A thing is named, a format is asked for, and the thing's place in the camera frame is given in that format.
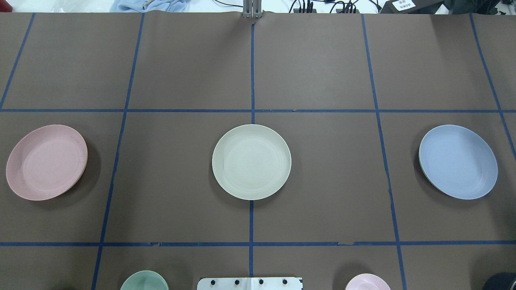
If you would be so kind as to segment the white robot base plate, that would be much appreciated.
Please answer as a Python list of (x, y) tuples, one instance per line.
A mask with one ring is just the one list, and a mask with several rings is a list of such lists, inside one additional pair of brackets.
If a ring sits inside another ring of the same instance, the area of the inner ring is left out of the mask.
[(302, 278), (297, 277), (240, 277), (202, 278), (197, 290), (302, 290)]

